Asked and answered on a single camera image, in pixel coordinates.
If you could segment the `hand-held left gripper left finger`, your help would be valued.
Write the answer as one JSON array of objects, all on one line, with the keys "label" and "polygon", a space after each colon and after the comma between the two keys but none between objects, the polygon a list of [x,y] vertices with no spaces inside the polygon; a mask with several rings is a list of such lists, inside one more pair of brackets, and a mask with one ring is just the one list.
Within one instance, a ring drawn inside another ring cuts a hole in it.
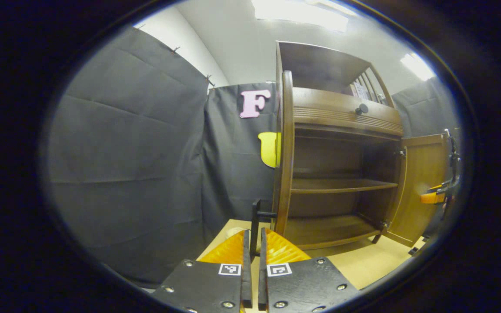
[{"label": "hand-held left gripper left finger", "polygon": [[241,230],[200,260],[184,259],[152,298],[173,313],[245,313],[253,306],[249,244]]}]

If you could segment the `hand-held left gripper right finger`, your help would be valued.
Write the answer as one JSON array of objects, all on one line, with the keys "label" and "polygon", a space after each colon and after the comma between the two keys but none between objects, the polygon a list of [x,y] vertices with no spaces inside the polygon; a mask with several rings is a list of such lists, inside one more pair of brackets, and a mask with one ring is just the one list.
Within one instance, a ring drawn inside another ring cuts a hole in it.
[{"label": "hand-held left gripper right finger", "polygon": [[261,232],[260,311],[327,313],[359,294],[327,257],[312,258],[273,230]]}]

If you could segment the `wooden shoe cabinet door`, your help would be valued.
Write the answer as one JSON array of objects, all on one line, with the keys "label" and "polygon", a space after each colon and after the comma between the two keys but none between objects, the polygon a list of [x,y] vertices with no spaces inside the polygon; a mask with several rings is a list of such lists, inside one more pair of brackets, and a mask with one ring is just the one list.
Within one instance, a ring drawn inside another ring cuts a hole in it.
[{"label": "wooden shoe cabinet door", "polygon": [[252,256],[259,256],[258,242],[259,220],[271,219],[271,230],[284,236],[290,211],[291,189],[294,174],[294,93],[293,77],[290,70],[282,70],[277,77],[277,119],[274,132],[274,183],[271,211],[261,210],[261,201],[253,204],[250,251]]},{"label": "wooden shoe cabinet door", "polygon": [[437,206],[421,202],[421,195],[447,180],[448,143],[443,133],[402,139],[397,151],[398,185],[384,218],[382,234],[413,247],[431,222]]}]

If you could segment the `wooden double-door shoe cabinet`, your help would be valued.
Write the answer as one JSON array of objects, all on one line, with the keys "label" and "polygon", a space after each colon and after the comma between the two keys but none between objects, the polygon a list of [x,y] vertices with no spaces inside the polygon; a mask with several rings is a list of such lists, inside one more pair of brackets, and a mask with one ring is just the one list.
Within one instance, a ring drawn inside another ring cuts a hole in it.
[{"label": "wooden double-door shoe cabinet", "polygon": [[[294,87],[353,96],[358,80],[385,97],[388,91],[371,62],[332,48],[277,41],[277,75],[292,72]],[[395,108],[392,100],[383,105]],[[298,178],[368,179],[398,183],[402,137],[346,127],[294,123],[294,174]],[[396,188],[352,193],[293,194],[284,237],[316,250],[382,237]]]}]

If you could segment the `wooden inner cabinet shelf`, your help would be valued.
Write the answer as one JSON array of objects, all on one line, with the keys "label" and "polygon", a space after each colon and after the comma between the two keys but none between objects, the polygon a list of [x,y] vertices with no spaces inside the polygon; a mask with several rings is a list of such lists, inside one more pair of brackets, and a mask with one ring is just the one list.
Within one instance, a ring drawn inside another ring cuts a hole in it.
[{"label": "wooden inner cabinet shelf", "polygon": [[336,178],[298,178],[292,182],[293,194],[352,193],[372,190],[385,190],[398,187],[398,183],[379,180],[336,179]]}]

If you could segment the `small rectangular ceiling light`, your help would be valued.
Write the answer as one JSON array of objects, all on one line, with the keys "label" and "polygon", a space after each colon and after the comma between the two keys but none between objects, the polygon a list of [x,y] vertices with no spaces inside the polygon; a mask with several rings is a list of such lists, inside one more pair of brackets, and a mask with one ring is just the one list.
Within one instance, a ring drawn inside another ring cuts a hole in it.
[{"label": "small rectangular ceiling light", "polygon": [[407,53],[400,62],[421,81],[436,77],[433,69],[417,53]]}]

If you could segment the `row of upright books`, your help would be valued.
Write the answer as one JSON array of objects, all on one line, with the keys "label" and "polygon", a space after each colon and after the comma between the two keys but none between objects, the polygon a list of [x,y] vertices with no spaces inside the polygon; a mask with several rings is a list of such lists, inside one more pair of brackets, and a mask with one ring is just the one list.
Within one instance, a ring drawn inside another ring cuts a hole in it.
[{"label": "row of upright books", "polygon": [[377,103],[384,103],[385,96],[381,93],[374,93],[370,91],[368,86],[361,84],[358,80],[354,81],[349,85],[351,89],[351,94],[362,100],[374,101]]}]

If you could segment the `wooden drawer with black knob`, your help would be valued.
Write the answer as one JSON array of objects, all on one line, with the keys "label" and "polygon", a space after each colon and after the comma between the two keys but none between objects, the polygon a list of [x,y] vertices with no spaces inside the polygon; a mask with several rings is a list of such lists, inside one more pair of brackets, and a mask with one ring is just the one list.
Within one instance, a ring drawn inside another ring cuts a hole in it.
[{"label": "wooden drawer with black knob", "polygon": [[400,114],[393,107],[324,90],[295,87],[292,93],[295,123],[404,135]]}]

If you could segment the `black backdrop cloth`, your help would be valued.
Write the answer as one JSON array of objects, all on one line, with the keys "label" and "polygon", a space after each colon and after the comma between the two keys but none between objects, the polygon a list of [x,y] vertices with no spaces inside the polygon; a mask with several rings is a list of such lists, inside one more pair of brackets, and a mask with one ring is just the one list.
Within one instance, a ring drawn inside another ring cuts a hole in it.
[{"label": "black backdrop cloth", "polygon": [[[48,184],[60,218],[91,256],[144,289],[197,258],[231,220],[271,211],[273,83],[207,90],[205,77],[129,27],[68,84],[48,131]],[[439,79],[385,97],[404,136],[461,129]]]}]

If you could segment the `large rectangular ceiling light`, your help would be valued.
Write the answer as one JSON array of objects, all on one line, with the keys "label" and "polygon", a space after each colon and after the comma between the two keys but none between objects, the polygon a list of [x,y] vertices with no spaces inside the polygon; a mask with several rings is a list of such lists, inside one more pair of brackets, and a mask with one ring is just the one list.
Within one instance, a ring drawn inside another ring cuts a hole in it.
[{"label": "large rectangular ceiling light", "polygon": [[250,0],[257,20],[284,20],[345,32],[349,19],[326,9],[292,0]]}]

